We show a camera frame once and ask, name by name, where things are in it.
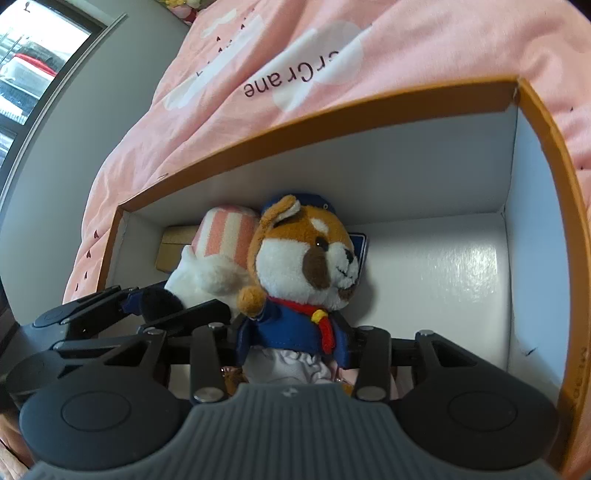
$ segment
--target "window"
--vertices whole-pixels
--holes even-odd
[[[0,166],[38,104],[100,25],[58,0],[15,0],[0,14]]]

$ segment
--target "cardboard box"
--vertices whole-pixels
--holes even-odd
[[[564,420],[552,458],[569,458],[591,402],[591,240],[564,139],[527,81],[383,93],[195,158],[119,206],[99,288],[163,280],[167,225],[285,192],[321,194],[368,237],[351,325],[433,330],[539,389]]]
[[[181,260],[181,252],[185,245],[190,245],[195,238],[199,225],[170,226],[164,230],[158,256],[156,270],[171,273]]]

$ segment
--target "red scarf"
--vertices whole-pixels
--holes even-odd
[[[316,307],[314,305],[304,305],[297,303],[296,301],[276,299],[274,297],[269,297],[269,300],[274,303],[278,303],[279,305],[283,305],[284,307],[287,307],[297,313],[303,313],[307,317],[310,317],[310,321],[317,324],[318,328],[320,328],[322,351],[326,355],[330,355],[332,353],[336,345],[335,334],[333,333],[327,311],[321,307]]]

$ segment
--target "gray wall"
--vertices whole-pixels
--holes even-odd
[[[0,278],[20,323],[61,303],[92,181],[150,106],[188,32],[154,0],[69,1],[105,24],[128,17],[47,113],[2,207]]]

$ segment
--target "white cloud print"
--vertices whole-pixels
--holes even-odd
[[[361,69],[361,39],[370,28],[361,30],[354,23],[336,21],[308,30],[252,75],[243,86],[244,94],[253,98],[270,90],[275,104],[289,112],[304,102],[314,82],[350,82]]]
[[[255,41],[263,32],[265,24],[260,15],[255,15],[247,23],[243,30],[236,36],[215,59],[211,61],[201,72],[194,73],[183,83],[178,85],[166,97],[164,97],[164,107],[166,110],[183,108],[189,103],[194,102],[197,94],[220,73],[231,60],[240,53],[249,43]]]
[[[223,25],[224,23],[228,23],[229,21],[233,20],[236,17],[236,9],[230,10],[226,15],[223,17],[215,19],[209,27],[204,28],[201,32],[201,38],[206,38],[213,33],[213,31],[217,28],[218,25]]]

